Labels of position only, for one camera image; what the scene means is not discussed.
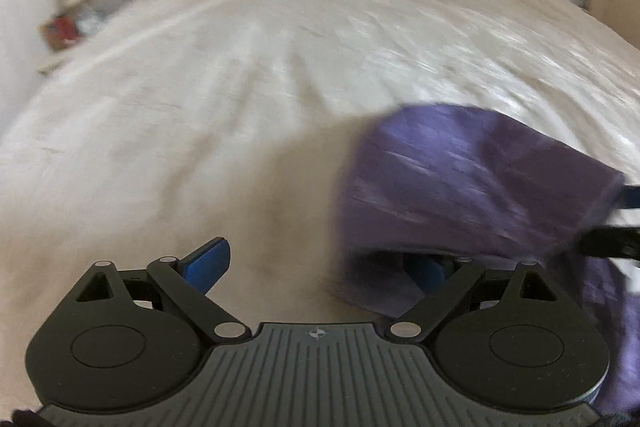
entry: wrinkled fabric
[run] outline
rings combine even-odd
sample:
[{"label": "wrinkled fabric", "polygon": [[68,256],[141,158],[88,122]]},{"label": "wrinkled fabric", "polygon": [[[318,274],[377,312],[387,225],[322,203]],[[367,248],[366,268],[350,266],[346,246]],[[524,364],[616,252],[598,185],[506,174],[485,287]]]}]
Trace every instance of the wrinkled fabric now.
[{"label": "wrinkled fabric", "polygon": [[621,172],[498,112],[410,106],[359,145],[344,181],[338,227],[348,301],[399,317],[425,292],[406,254],[468,256],[494,269],[536,260],[598,327],[611,369],[596,405],[640,404],[640,298],[608,260],[572,251],[612,212]]},{"label": "wrinkled fabric", "polygon": [[260,321],[367,320],[332,293],[342,168],[407,103],[500,111],[640,182],[640,52],[563,0],[136,0],[0,145],[0,417],[86,268],[218,235],[210,293]]}]

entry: purple garment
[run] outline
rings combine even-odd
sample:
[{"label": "purple garment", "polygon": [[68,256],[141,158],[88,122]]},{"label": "purple garment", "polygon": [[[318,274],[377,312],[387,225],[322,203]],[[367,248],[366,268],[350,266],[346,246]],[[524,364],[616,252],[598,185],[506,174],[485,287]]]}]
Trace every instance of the purple garment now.
[{"label": "purple garment", "polygon": [[404,107],[364,136],[345,180],[338,291],[398,317],[424,297],[402,252],[441,249],[502,269],[536,259],[609,343],[612,365],[597,406],[635,410],[640,299],[625,294],[612,263],[570,251],[578,234],[609,216],[623,184],[615,169],[503,114]]}]

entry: white bedspread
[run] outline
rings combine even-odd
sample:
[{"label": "white bedspread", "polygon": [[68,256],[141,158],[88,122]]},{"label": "white bedspread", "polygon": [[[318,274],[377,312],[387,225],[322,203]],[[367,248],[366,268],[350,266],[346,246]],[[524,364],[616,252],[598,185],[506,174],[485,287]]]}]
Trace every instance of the white bedspread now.
[{"label": "white bedspread", "polygon": [[0,415],[88,268],[216,235],[211,296],[248,324],[366,317],[331,296],[335,182],[405,102],[500,110],[640,182],[640,52],[562,0],[139,0],[0,149]]}]

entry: silver screw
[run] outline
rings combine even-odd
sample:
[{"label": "silver screw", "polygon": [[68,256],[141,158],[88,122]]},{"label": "silver screw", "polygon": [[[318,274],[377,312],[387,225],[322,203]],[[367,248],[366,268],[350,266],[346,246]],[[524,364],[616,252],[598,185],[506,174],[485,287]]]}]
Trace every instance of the silver screw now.
[{"label": "silver screw", "polygon": [[400,339],[412,339],[422,333],[422,328],[412,322],[396,322],[390,331]]},{"label": "silver screw", "polygon": [[237,322],[224,322],[222,324],[218,324],[216,329],[213,331],[222,339],[236,339],[244,335],[246,328],[244,325]]}]

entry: gray ribbed plate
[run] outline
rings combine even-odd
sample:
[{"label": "gray ribbed plate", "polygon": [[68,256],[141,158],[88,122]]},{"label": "gray ribbed plate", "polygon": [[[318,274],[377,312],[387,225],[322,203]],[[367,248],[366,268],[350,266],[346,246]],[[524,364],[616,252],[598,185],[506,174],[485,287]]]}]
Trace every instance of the gray ribbed plate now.
[{"label": "gray ribbed plate", "polygon": [[181,391],[147,409],[90,416],[58,407],[58,427],[584,427],[588,405],[516,415],[474,403],[439,377],[416,346],[370,324],[266,324],[254,340],[213,350]]}]

